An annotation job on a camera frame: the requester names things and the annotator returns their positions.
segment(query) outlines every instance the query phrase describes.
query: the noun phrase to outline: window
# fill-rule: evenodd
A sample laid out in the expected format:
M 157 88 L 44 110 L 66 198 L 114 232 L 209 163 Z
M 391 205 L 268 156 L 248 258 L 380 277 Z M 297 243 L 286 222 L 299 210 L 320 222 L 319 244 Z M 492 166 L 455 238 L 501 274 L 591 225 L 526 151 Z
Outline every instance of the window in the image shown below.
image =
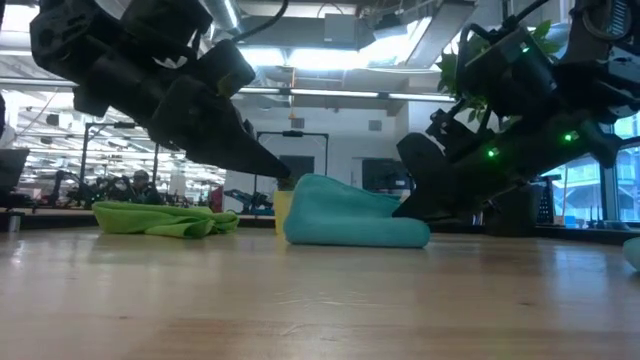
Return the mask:
M 567 186 L 565 193 L 565 173 Z M 584 228 L 587 221 L 602 219 L 602 192 L 600 189 L 600 165 L 590 157 L 585 156 L 557 167 L 544 175 L 560 175 L 560 180 L 553 182 L 553 200 L 555 214 L 575 216 L 576 224 Z
M 623 139 L 640 135 L 640 115 L 618 120 L 614 131 Z M 640 179 L 636 176 L 640 169 L 638 145 L 621 150 L 616 162 L 618 209 L 622 221 L 640 222 Z

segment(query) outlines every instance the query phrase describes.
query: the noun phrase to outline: green towel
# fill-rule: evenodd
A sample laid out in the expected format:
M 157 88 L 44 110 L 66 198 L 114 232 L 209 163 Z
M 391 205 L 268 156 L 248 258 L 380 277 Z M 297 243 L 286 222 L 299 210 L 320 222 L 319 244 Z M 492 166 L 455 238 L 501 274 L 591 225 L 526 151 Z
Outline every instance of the green towel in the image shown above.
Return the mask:
M 213 213 L 200 207 L 183 209 L 162 205 L 97 202 L 93 213 L 98 225 L 109 234 L 147 234 L 179 238 L 202 238 L 209 234 L 233 231 L 236 214 Z

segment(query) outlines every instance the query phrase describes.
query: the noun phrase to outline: computer monitor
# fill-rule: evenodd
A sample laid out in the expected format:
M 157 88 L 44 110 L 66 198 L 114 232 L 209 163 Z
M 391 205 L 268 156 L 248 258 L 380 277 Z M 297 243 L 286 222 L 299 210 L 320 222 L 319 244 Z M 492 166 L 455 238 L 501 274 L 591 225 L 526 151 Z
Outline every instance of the computer monitor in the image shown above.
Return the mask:
M 0 149 L 0 189 L 11 190 L 18 186 L 28 149 Z

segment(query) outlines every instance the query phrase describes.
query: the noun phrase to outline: wooden table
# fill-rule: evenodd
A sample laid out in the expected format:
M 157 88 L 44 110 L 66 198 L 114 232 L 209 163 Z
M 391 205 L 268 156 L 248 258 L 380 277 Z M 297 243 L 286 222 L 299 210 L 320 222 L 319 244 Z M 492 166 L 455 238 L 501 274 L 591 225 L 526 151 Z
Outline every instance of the wooden table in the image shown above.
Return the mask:
M 618 247 L 271 234 L 0 234 L 0 358 L 640 359 L 640 276 Z

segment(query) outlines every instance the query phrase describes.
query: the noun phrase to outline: yellow cup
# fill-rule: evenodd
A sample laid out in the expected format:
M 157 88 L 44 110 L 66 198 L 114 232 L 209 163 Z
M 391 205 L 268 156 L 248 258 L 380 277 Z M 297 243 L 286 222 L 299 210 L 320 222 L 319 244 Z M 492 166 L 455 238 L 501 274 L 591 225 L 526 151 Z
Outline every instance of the yellow cup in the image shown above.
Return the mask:
M 273 194 L 273 207 L 276 213 L 276 234 L 284 234 L 284 221 L 289 216 L 293 191 L 276 191 Z

